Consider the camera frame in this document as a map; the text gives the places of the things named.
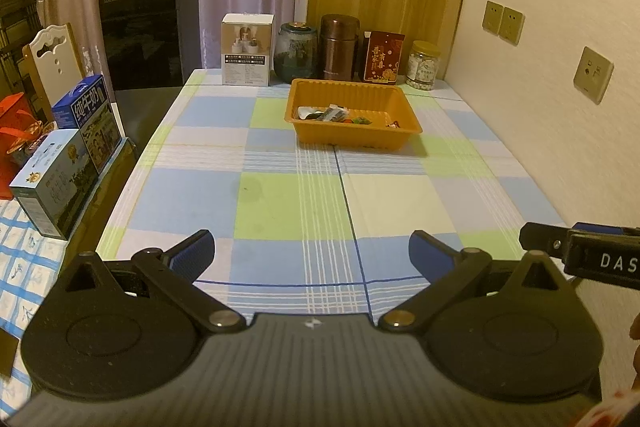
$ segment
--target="beige wall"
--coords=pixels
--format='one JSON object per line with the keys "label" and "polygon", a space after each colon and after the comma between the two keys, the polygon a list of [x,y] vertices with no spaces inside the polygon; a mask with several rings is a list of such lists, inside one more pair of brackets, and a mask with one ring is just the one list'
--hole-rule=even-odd
{"label": "beige wall", "polygon": [[[485,32],[464,0],[446,80],[494,130],[567,223],[640,227],[640,0],[492,0],[526,16],[520,45]],[[602,103],[573,86],[584,46],[615,63]],[[633,377],[640,292],[580,290],[606,338],[604,387]]]}

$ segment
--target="metal screw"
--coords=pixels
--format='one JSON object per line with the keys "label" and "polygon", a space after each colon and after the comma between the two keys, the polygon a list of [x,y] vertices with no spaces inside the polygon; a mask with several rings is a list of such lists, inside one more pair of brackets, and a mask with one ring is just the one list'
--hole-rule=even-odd
{"label": "metal screw", "polygon": [[415,322],[415,315],[406,310],[391,310],[385,314],[385,322],[394,328],[404,328]]}
{"label": "metal screw", "polygon": [[220,310],[209,315],[209,322],[219,328],[229,328],[240,322],[240,315],[233,310]]}

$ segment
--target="white chair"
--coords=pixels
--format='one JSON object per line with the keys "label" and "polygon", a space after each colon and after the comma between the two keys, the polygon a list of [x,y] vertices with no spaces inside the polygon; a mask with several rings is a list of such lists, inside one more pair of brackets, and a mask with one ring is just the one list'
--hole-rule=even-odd
{"label": "white chair", "polygon": [[[82,60],[70,23],[51,25],[38,32],[33,41],[22,49],[22,54],[48,120],[52,121],[51,107],[84,78]],[[122,120],[115,103],[111,104],[120,135],[124,137]]]}

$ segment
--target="glass jar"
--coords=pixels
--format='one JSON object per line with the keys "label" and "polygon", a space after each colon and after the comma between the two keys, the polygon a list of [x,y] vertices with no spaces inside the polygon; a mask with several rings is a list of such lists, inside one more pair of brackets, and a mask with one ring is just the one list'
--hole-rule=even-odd
{"label": "glass jar", "polygon": [[303,22],[283,24],[276,41],[273,70],[290,84],[294,78],[313,78],[318,67],[318,32]]}
{"label": "glass jar", "polygon": [[427,41],[414,41],[406,67],[406,83],[415,89],[430,90],[440,65],[440,50]]}

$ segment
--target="red gift bag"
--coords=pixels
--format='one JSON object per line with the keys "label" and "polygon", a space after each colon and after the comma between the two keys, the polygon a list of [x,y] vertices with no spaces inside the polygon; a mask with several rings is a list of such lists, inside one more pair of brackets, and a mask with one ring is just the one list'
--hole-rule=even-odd
{"label": "red gift bag", "polygon": [[14,198],[9,184],[20,170],[6,152],[16,137],[26,139],[31,137],[24,130],[33,122],[35,118],[23,92],[10,94],[0,102],[0,199],[2,200]]}

